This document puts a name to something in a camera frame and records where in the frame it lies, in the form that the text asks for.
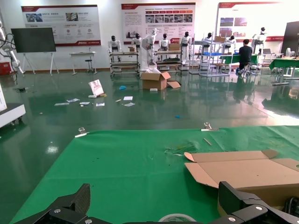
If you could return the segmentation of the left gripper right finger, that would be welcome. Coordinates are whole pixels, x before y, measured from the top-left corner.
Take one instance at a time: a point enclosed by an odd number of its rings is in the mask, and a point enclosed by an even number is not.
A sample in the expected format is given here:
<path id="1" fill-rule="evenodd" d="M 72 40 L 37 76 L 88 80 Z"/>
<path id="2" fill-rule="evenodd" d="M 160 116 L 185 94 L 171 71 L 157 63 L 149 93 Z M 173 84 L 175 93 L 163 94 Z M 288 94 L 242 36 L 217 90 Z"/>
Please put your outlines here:
<path id="1" fill-rule="evenodd" d="M 269 206 L 257 195 L 234 189 L 228 182 L 218 187 L 218 207 L 225 212 L 212 224 L 297 224 L 299 218 Z"/>

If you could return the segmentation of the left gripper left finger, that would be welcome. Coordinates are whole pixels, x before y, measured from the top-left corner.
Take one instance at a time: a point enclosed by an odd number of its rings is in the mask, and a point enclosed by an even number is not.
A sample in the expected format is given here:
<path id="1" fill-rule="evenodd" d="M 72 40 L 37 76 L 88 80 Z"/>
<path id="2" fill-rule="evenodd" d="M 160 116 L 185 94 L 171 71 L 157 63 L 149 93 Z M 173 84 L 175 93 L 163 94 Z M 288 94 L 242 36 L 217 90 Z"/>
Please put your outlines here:
<path id="1" fill-rule="evenodd" d="M 89 217 L 91 205 L 90 184 L 82 186 L 74 194 L 60 196 L 46 209 L 31 215 L 18 224 L 100 224 L 101 220 Z"/>

